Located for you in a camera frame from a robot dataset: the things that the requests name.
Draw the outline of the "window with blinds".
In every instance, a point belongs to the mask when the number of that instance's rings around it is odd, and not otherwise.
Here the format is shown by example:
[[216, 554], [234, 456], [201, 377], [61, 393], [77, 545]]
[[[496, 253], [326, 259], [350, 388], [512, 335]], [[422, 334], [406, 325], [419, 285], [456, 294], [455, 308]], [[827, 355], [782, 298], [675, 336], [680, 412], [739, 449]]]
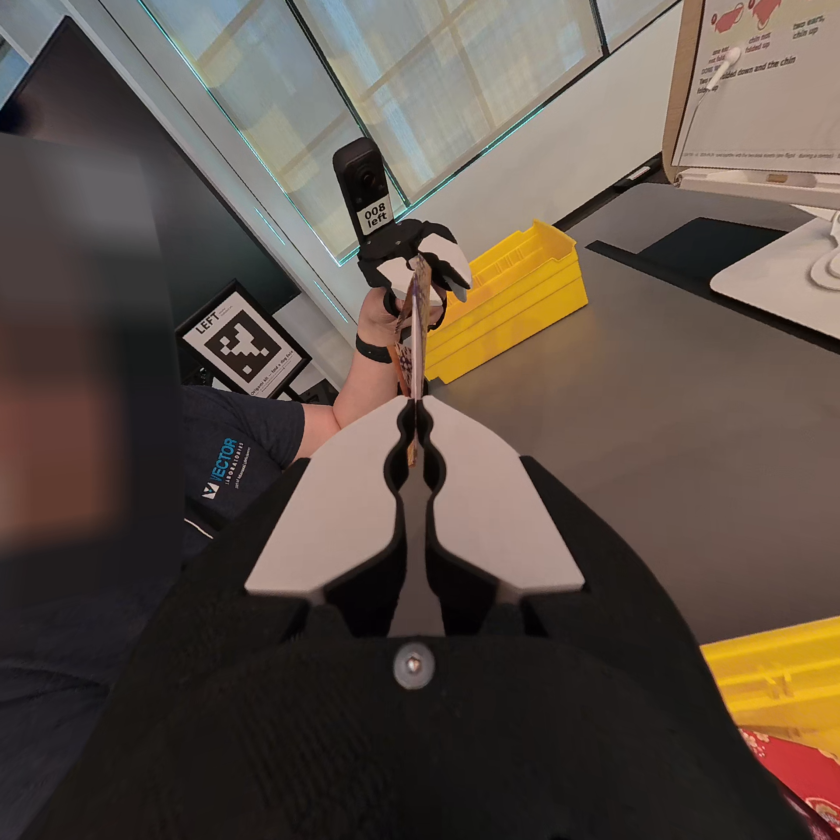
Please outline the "window with blinds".
[[373, 139], [401, 215], [674, 2], [141, 5], [341, 265], [340, 147]]

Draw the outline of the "black desk mat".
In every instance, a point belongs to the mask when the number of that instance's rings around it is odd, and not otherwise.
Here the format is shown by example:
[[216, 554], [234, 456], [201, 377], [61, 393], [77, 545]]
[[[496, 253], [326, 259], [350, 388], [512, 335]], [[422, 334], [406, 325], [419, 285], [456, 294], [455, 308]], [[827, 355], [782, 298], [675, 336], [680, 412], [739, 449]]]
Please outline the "black desk mat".
[[699, 217], [634, 254], [596, 240], [588, 250], [695, 296], [713, 299], [711, 280], [781, 238], [781, 230]]

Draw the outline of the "person's left hand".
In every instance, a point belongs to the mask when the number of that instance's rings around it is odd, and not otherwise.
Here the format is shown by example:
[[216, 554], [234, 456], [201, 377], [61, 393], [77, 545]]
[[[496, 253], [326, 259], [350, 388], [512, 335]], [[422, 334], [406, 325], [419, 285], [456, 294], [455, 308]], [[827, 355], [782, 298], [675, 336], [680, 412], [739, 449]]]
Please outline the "person's left hand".
[[396, 342], [404, 301], [383, 287], [369, 289], [362, 302], [358, 318], [358, 336], [376, 347], [392, 346]]

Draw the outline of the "white board stand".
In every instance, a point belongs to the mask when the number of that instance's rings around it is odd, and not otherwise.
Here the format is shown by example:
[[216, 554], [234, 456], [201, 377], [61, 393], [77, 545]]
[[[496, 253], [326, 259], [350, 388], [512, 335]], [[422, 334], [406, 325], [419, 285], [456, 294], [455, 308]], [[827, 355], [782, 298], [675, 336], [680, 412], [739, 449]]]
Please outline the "white board stand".
[[716, 274], [710, 287], [831, 339], [839, 338], [839, 175], [690, 167], [675, 185], [791, 205], [812, 220]]

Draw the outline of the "black framed marker sign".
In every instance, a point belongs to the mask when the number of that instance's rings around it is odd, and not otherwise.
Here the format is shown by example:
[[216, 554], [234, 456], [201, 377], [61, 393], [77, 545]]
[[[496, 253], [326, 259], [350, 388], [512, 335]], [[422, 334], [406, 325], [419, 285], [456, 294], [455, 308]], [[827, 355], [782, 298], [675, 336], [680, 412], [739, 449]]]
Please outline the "black framed marker sign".
[[175, 336], [232, 392], [302, 403], [292, 384], [312, 361], [310, 353], [237, 279], [183, 321]]

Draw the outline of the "yellow plastic bin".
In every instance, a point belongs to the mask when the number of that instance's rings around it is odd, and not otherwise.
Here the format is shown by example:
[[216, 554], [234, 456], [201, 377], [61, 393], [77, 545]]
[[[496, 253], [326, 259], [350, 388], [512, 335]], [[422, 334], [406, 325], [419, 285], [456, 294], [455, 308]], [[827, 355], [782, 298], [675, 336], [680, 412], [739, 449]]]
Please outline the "yellow plastic bin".
[[448, 384], [587, 305], [572, 237], [535, 220], [470, 262], [465, 301], [448, 294], [427, 336], [425, 375]]
[[741, 729], [839, 757], [838, 616], [700, 650]]

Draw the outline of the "pile of folded origami papers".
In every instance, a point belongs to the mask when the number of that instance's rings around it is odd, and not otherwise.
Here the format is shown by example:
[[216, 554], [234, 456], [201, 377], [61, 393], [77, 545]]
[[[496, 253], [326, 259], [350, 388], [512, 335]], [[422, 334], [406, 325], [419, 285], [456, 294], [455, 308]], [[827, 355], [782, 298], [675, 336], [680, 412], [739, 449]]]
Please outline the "pile of folded origami papers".
[[839, 838], [839, 762], [831, 753], [754, 730], [739, 732], [814, 839]]

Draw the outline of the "patterned purple orange origami paper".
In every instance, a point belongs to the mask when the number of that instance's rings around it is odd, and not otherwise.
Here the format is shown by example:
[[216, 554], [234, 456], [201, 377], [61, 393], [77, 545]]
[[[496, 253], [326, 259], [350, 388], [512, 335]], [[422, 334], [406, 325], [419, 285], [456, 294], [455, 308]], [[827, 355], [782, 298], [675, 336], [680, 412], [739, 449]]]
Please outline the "patterned purple orange origami paper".
[[410, 262], [408, 283], [395, 326], [395, 343], [389, 348], [398, 372], [402, 394], [413, 402], [413, 421], [424, 395], [425, 361], [431, 310], [432, 269], [422, 255]]

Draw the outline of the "person's left forearm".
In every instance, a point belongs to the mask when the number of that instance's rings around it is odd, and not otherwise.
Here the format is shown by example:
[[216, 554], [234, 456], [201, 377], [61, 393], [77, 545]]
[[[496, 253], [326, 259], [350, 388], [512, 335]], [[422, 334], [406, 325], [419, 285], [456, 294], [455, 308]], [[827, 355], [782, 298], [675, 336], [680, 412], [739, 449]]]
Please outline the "person's left forearm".
[[396, 396], [394, 364], [368, 359], [355, 353], [350, 372], [332, 406], [306, 404], [304, 425], [295, 460], [311, 457], [339, 431], [388, 403]]

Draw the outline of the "small black box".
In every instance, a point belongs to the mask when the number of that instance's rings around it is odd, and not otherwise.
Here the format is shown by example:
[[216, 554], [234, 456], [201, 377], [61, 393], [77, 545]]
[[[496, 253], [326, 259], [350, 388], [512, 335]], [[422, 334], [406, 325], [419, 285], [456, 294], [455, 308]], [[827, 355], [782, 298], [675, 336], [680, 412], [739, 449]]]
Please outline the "small black box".
[[616, 193], [624, 193], [633, 186], [645, 182], [669, 183], [664, 172], [663, 157], [661, 153], [651, 159], [648, 159], [634, 171], [619, 179], [612, 185], [612, 189]]

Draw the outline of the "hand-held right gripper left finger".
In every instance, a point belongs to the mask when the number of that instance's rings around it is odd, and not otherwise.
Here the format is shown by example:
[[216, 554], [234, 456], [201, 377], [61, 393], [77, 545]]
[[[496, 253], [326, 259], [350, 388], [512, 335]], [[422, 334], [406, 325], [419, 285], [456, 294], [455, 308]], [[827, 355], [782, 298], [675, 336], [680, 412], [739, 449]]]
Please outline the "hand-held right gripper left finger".
[[316, 603], [394, 542], [414, 407], [396, 396], [313, 454], [245, 583], [249, 594]]

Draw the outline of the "white tethered pin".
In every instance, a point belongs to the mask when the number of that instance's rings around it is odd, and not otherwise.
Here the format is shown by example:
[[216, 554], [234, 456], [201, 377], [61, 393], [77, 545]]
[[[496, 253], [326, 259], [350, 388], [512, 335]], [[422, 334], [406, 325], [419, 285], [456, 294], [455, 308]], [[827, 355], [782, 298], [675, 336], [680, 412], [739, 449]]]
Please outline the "white tethered pin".
[[699, 97], [699, 99], [696, 103], [696, 106], [695, 106], [695, 108], [694, 108], [694, 110], [691, 113], [691, 116], [689, 118], [688, 126], [685, 130], [685, 135], [683, 137], [681, 145], [680, 145], [677, 153], [675, 154], [675, 159], [674, 159], [675, 165], [681, 165], [681, 159], [682, 159], [683, 153], [685, 152], [685, 149], [686, 149], [686, 146], [687, 146], [687, 143], [688, 143], [688, 139], [689, 139], [689, 136], [690, 136], [690, 132], [691, 132], [693, 126], [694, 126], [694, 122], [696, 120], [698, 111], [700, 110], [700, 105], [705, 100], [705, 98], [719, 86], [720, 82], [722, 81], [723, 77], [728, 73], [728, 71], [734, 65], [736, 65], [739, 62], [741, 54], [742, 54], [742, 50], [741, 50], [740, 47], [735, 46], [735, 47], [731, 47], [730, 49], [728, 49], [728, 51], [726, 52], [726, 54], [722, 58], [721, 63], [715, 69], [714, 73], [712, 74], [712, 76], [710, 77], [710, 79], [706, 83], [705, 87], [703, 88], [702, 93], [700, 94], [700, 97]]

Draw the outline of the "wooden instruction board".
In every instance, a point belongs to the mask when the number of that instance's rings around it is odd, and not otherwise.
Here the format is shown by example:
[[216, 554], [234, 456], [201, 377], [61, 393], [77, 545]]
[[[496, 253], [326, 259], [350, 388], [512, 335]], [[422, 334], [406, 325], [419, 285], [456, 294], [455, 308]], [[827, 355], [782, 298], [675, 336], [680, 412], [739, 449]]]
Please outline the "wooden instruction board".
[[[742, 54], [688, 121], [731, 47]], [[838, 174], [838, 1], [707, 1], [682, 6], [668, 95], [663, 163]]]

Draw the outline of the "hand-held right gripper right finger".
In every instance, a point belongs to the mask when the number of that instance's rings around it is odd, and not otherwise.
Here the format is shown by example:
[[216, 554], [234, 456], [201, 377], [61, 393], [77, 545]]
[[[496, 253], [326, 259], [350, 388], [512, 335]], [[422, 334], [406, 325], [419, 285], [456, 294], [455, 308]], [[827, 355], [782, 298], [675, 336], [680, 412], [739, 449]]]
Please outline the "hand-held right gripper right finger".
[[585, 578], [519, 453], [471, 417], [426, 396], [427, 579], [441, 603], [517, 603], [579, 592]]

